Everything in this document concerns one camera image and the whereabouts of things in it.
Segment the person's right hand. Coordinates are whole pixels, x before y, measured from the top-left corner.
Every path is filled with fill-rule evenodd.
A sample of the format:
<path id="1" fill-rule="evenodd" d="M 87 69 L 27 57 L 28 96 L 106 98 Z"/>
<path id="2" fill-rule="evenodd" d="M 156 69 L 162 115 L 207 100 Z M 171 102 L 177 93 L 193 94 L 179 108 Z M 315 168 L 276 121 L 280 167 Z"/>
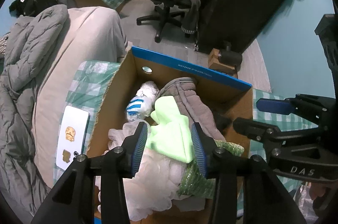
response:
<path id="1" fill-rule="evenodd" d="M 326 187 L 323 184 L 311 183 L 309 196 L 311 200 L 315 200 L 318 197 L 323 197 L 326 193 Z"/>

